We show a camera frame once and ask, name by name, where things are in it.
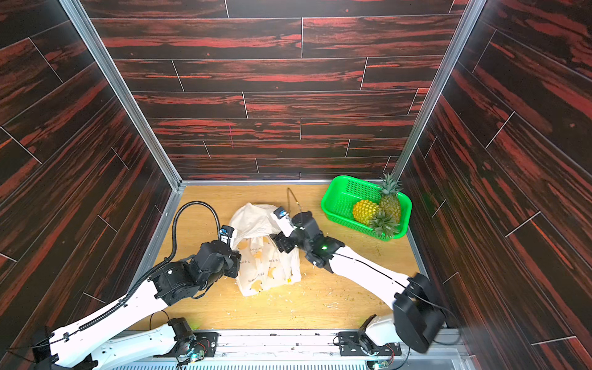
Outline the white plastic bag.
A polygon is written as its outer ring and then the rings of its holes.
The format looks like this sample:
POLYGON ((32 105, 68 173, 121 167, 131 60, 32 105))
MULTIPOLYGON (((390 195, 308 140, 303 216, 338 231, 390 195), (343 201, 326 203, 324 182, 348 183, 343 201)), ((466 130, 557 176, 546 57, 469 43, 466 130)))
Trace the white plastic bag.
POLYGON ((302 280, 299 252, 282 253, 272 240, 280 232, 271 219, 275 209, 247 203, 230 220, 234 228, 231 248, 241 255, 236 282, 245 297, 302 280))

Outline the yellow pineapple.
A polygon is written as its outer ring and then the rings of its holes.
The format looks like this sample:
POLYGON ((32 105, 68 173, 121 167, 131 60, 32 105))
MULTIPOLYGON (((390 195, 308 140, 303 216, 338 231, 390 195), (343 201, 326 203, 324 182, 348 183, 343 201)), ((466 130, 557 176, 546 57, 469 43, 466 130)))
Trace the yellow pineapple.
POLYGON ((377 203, 370 200, 357 202, 352 214, 356 222, 371 228, 378 237, 393 237, 399 232, 399 224, 385 214, 377 203))

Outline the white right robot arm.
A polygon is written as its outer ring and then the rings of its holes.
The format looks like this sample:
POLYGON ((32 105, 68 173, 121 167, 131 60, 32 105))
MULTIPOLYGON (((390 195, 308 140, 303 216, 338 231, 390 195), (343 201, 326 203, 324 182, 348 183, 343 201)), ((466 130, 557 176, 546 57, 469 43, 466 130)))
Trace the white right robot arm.
POLYGON ((372 315, 358 330, 358 346, 365 353, 373 356, 383 346, 400 342, 415 352, 428 352, 446 320, 428 277, 390 271, 362 257, 340 240, 325 236, 310 211, 290 217, 279 207, 271 220, 280 229, 273 237, 279 251, 304 251, 312 265, 347 278, 391 308, 391 315, 372 315))

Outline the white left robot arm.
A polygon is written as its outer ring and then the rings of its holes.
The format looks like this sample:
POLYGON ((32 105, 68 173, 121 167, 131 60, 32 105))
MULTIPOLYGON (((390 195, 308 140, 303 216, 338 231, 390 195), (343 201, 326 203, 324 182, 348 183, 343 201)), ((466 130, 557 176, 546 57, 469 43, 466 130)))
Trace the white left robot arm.
POLYGON ((185 298, 202 298, 223 276, 237 277, 240 264, 239 251, 214 240, 193 256, 157 266, 125 296, 36 339, 35 368, 113 369, 150 356, 191 357, 197 340, 185 319, 135 335, 121 332, 185 298))

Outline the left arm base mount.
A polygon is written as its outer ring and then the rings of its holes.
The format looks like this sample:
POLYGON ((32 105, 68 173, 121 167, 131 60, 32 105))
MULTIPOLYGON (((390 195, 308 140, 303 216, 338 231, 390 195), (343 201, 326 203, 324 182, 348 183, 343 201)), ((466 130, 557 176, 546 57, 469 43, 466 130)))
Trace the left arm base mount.
POLYGON ((177 360, 177 368, 214 357, 220 334, 213 331, 194 331, 185 318, 169 320, 174 330, 174 347, 168 352, 177 360))

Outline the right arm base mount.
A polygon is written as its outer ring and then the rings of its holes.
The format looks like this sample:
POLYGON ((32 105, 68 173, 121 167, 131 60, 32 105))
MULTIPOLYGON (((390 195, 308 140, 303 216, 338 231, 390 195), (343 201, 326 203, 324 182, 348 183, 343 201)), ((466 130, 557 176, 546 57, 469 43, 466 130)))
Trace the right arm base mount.
POLYGON ((366 356, 368 369, 394 369, 395 358, 402 355, 398 343, 388 343, 378 346, 366 334, 366 329, 377 319, 376 314, 371 315, 357 331, 340 331, 333 339, 334 346, 339 348, 340 356, 366 356))

